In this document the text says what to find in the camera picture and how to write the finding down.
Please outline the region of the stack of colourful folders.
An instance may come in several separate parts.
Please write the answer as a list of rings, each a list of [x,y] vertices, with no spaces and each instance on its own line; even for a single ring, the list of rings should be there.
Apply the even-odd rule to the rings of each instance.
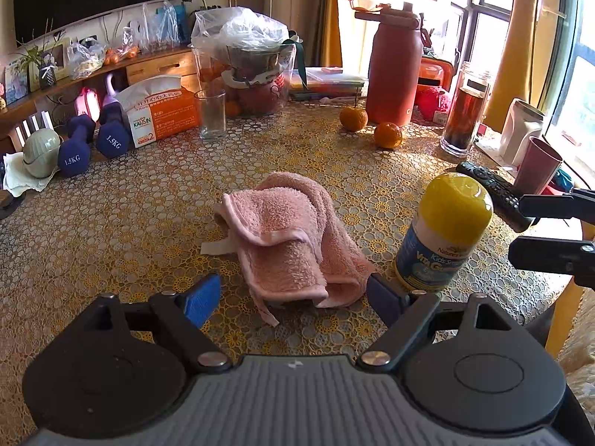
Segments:
[[[306,68],[306,87],[294,70],[289,95],[295,101],[351,98],[360,95],[365,84],[365,78],[345,74],[343,68]]]

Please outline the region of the orange tangerine with stem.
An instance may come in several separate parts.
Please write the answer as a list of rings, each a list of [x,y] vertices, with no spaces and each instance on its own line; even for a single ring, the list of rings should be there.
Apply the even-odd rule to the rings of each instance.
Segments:
[[[342,127],[349,132],[357,133],[368,124],[368,115],[364,109],[344,107],[341,109],[339,119]]]

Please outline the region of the orange tangerine front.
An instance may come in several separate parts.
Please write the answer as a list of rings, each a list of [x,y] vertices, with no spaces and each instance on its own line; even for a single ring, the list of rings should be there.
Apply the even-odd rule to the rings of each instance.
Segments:
[[[377,147],[388,150],[396,149],[403,142],[401,127],[391,122],[377,124],[373,138]]]

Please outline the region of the pink plastic cup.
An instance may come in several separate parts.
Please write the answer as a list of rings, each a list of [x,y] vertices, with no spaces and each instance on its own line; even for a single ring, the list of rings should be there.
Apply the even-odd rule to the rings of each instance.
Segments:
[[[528,138],[513,188],[520,194],[541,194],[563,163],[563,157],[541,138]]]

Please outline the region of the yellow-capped vitamin bottle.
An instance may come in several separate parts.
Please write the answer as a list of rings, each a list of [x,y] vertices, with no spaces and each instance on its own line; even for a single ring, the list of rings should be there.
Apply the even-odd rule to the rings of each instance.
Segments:
[[[459,172],[437,176],[425,190],[397,252],[397,278],[411,289],[445,289],[492,216],[492,199],[479,182]]]

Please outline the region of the orange plastic stool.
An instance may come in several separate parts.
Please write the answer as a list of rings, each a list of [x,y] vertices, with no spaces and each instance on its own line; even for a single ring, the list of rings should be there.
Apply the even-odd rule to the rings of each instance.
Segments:
[[[418,85],[441,87],[449,92],[454,75],[454,67],[450,61],[423,56],[419,66]]]

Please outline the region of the blue dumbbell right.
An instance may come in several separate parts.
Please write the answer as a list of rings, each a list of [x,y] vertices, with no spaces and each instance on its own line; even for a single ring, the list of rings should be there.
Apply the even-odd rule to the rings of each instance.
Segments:
[[[130,147],[130,134],[120,104],[113,102],[106,105],[101,110],[99,123],[97,150],[108,159],[124,155]]]

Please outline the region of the blue dumbbell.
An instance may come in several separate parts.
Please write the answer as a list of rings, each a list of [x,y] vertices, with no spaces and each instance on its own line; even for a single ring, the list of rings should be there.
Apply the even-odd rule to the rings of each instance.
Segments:
[[[101,110],[99,123],[97,150],[108,159],[124,155],[130,147],[130,134],[120,104],[113,102],[106,105]]]
[[[67,124],[68,139],[58,150],[58,168],[65,177],[87,171],[91,160],[91,144],[96,123],[87,114],[72,117]]]

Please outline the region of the blue dumbbell left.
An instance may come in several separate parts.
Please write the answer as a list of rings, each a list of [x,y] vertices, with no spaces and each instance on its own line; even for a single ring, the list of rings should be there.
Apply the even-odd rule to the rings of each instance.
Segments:
[[[87,114],[72,117],[67,124],[68,139],[58,150],[58,168],[65,177],[87,171],[91,160],[91,144],[96,123]]]

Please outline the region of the orange white tissue box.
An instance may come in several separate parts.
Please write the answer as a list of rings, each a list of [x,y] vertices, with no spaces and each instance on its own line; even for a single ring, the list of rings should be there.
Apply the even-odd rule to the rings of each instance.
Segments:
[[[179,75],[156,75],[115,96],[127,115],[136,148],[193,128],[201,118],[194,93],[180,83]]]

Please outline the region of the pink fluffy towel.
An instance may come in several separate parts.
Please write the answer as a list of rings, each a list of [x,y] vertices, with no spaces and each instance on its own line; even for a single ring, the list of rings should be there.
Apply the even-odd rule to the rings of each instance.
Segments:
[[[329,192],[317,181],[273,172],[254,189],[225,193],[215,207],[227,236],[205,242],[207,256],[237,256],[264,322],[278,320],[270,304],[310,300],[318,308],[347,307],[366,292],[375,267],[349,236]]]

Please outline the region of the plastic bag of fruit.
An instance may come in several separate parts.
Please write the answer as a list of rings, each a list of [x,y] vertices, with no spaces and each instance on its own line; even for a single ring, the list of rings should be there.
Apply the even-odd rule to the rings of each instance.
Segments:
[[[287,26],[245,7],[194,13],[191,36],[200,92],[222,93],[228,118],[278,112],[292,79],[308,87],[303,40]]]

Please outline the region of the pale green round helmet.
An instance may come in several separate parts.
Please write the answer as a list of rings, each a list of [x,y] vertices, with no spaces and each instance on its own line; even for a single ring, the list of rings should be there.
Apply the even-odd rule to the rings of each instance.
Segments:
[[[40,179],[51,176],[58,167],[60,147],[61,137],[52,129],[43,128],[31,134],[23,147],[23,164],[27,172]]]

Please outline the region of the wooden tv cabinet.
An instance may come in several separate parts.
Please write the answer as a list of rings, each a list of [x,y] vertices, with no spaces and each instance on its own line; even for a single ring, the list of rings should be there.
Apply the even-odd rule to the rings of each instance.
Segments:
[[[100,99],[107,95],[107,75],[113,75],[112,87],[116,92],[126,89],[132,84],[155,75],[179,75],[181,84],[192,92],[200,89],[196,65],[191,48],[179,46],[169,51],[158,51],[153,54],[141,54],[137,58],[125,59],[116,65],[104,65],[88,78],[73,80],[66,77],[56,85],[38,90],[10,104],[1,111],[1,152],[18,152],[21,147],[16,134],[16,127],[30,115],[41,110],[52,110],[51,99],[68,108],[70,99],[75,99],[82,88],[94,89]]]

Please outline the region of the glass tea tumbler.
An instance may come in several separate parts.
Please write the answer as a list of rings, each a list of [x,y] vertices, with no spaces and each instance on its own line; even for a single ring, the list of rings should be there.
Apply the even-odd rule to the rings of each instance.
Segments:
[[[484,117],[489,93],[489,71],[465,61],[459,71],[456,91],[440,141],[445,152],[457,158],[467,155]]]

